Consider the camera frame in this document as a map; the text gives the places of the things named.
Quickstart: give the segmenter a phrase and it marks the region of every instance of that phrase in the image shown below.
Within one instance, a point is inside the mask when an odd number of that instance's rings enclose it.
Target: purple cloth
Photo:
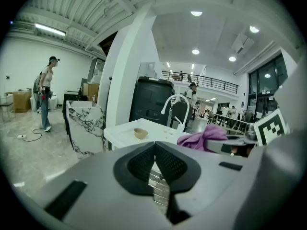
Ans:
[[[212,152],[207,149],[207,140],[227,140],[227,136],[222,128],[216,125],[207,125],[202,133],[179,137],[177,145],[199,151]]]

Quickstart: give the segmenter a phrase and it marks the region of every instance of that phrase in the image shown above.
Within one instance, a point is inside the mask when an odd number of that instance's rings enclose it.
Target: black trash bin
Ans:
[[[145,118],[167,126],[171,101],[164,115],[161,111],[166,100],[175,93],[173,87],[173,83],[167,80],[139,77],[133,94],[130,121]]]

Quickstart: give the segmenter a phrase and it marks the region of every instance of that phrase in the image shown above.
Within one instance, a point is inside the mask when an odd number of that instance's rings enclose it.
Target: faucet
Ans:
[[[183,131],[183,130],[184,130],[184,127],[185,127],[185,123],[186,123],[186,121],[187,121],[187,117],[188,117],[188,114],[189,114],[189,110],[190,110],[190,103],[189,103],[188,99],[187,99],[185,96],[183,96],[182,94],[173,94],[172,96],[170,96],[170,97],[166,100],[166,102],[165,102],[165,104],[164,104],[164,107],[163,107],[163,109],[162,109],[162,111],[161,111],[161,114],[165,114],[165,109],[166,109],[167,103],[168,103],[173,97],[175,97],[175,96],[180,96],[181,98],[183,98],[183,99],[185,100],[185,102],[187,103],[187,105],[188,105],[187,112],[186,112],[186,116],[184,117],[184,120],[183,120],[183,124],[181,123],[181,121],[180,121],[177,117],[175,117],[175,119],[179,122],[178,127],[177,127],[177,130],[178,130],[178,131]]]
[[[93,99],[92,107],[95,107],[95,99],[96,99],[96,96],[95,96],[95,95],[93,95],[93,96],[88,96],[87,98],[92,98],[92,99]]]

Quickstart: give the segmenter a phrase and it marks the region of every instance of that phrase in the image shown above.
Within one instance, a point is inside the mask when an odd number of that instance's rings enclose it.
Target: sneaker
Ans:
[[[47,132],[51,129],[51,126],[48,126],[44,131]]]

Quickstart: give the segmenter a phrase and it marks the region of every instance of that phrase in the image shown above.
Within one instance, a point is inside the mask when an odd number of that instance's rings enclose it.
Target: power strip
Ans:
[[[24,139],[24,138],[26,138],[27,137],[27,135],[18,135],[17,136],[17,139]]]

